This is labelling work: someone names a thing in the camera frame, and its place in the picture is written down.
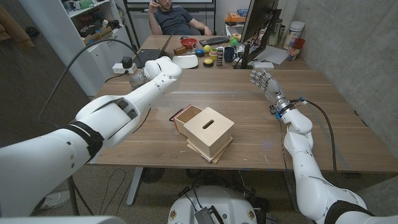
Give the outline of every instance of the sneaker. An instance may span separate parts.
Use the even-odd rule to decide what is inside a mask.
[[[70,199],[69,191],[57,192],[48,194],[45,196],[44,203],[39,208],[41,209],[50,209],[50,208],[58,208],[67,203]]]

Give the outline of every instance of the whiteboard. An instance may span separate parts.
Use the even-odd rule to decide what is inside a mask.
[[[150,3],[151,0],[127,0],[128,3]],[[173,3],[212,3],[213,0],[172,0]]]

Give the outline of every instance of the bottle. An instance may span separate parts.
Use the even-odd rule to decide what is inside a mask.
[[[280,26],[282,25],[282,19],[276,20],[275,29],[272,31],[268,38],[268,45],[275,46],[278,43]]]
[[[287,33],[286,40],[284,43],[284,49],[289,48],[289,44],[291,41],[294,42],[294,40],[296,38],[300,38],[301,33],[304,29],[304,25],[305,25],[305,23],[300,22],[300,21],[293,21],[290,24],[289,32]]]
[[[284,42],[285,42],[285,38],[286,38],[286,37],[284,37],[285,29],[286,29],[286,26],[284,26],[284,25],[280,26],[279,40],[278,41],[280,42],[281,45],[283,45]]]

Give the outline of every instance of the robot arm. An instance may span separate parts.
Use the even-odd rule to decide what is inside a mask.
[[[284,146],[293,159],[297,203],[301,213],[317,223],[396,223],[396,217],[372,217],[365,202],[356,193],[340,189],[323,176],[312,154],[312,122],[289,100],[278,82],[265,70],[252,71],[251,81],[261,87],[271,114],[289,124]]]
[[[149,82],[130,94],[102,96],[84,106],[74,123],[0,149],[1,217],[29,216],[103,144],[114,147],[132,134],[151,106],[180,84],[182,69],[167,57],[148,61],[144,71]]]

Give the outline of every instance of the man's hand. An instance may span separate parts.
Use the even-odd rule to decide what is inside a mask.
[[[152,0],[149,5],[148,5],[148,12],[149,13],[154,13],[156,11],[156,9],[159,7],[160,5],[156,3],[155,0]]]
[[[213,35],[209,27],[205,27],[205,35]]]

